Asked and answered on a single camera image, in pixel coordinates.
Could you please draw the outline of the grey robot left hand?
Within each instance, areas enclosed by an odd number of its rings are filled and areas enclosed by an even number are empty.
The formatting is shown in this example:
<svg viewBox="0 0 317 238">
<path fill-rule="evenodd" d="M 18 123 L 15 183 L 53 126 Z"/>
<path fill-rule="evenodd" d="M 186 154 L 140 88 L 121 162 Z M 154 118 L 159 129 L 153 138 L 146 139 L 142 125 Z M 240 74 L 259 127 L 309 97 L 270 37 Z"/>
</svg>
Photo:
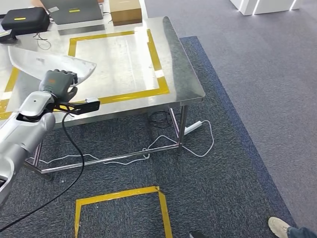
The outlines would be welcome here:
<svg viewBox="0 0 317 238">
<path fill-rule="evenodd" d="M 40 91 L 50 92 L 60 102 L 69 102 L 78 91 L 76 73 L 65 70 L 48 70 L 39 84 Z"/>
</svg>

